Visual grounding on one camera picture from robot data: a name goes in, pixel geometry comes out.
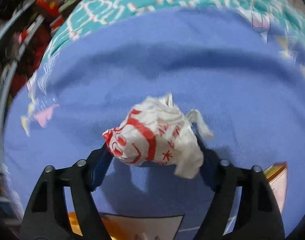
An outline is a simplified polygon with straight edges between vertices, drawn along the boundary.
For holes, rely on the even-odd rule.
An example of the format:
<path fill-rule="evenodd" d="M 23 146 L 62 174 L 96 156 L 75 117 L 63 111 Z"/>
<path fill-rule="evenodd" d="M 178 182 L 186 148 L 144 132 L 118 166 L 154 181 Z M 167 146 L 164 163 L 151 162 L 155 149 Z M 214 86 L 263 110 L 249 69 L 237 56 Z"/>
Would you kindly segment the cluttered metal shelf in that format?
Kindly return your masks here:
<path fill-rule="evenodd" d="M 0 175 L 8 103 L 32 75 L 35 56 L 81 0 L 0 0 Z"/>

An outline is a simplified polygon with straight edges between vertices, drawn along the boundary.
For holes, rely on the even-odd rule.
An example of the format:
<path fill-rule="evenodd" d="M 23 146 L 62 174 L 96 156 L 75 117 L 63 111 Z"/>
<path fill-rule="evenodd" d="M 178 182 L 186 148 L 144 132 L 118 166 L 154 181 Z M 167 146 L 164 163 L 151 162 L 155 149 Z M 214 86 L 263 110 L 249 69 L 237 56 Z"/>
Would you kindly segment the white red plastic bag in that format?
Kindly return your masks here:
<path fill-rule="evenodd" d="M 194 125 L 202 139 L 213 140 L 199 110 L 184 114 L 172 94 L 148 96 L 132 106 L 118 127 L 107 129 L 103 138 L 110 154 L 127 165 L 140 166 L 147 161 L 175 165 L 176 176 L 193 179 L 204 161 Z"/>

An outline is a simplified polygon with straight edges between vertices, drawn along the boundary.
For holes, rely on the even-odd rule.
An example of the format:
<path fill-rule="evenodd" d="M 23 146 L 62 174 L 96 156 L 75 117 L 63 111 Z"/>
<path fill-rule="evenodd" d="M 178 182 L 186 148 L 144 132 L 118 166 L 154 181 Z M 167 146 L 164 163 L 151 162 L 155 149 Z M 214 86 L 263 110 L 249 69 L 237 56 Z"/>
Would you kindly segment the blue printed blanket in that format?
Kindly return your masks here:
<path fill-rule="evenodd" d="M 20 239 L 305 239 L 305 44 L 165 9 L 51 56 L 4 133 Z"/>

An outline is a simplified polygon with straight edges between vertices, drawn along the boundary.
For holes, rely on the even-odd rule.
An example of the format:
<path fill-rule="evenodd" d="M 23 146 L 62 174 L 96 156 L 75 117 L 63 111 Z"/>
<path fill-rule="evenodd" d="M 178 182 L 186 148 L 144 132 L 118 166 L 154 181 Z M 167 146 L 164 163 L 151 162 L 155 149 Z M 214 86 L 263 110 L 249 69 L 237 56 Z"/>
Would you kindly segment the teal patterned quilt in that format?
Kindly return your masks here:
<path fill-rule="evenodd" d="M 294 33 L 305 44 L 305 15 L 287 0 L 81 0 L 50 41 L 41 66 L 50 69 L 63 47 L 101 27 L 176 6 L 228 7 L 260 13 Z"/>

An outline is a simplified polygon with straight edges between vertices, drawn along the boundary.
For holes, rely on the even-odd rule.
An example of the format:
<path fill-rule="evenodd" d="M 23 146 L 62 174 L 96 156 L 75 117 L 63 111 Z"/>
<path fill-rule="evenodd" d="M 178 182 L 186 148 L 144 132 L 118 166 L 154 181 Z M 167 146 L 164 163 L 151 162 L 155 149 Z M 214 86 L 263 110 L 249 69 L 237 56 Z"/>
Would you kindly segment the yellow brown small box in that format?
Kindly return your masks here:
<path fill-rule="evenodd" d="M 287 162 L 274 163 L 264 174 L 276 198 L 280 213 L 283 213 L 287 194 Z"/>

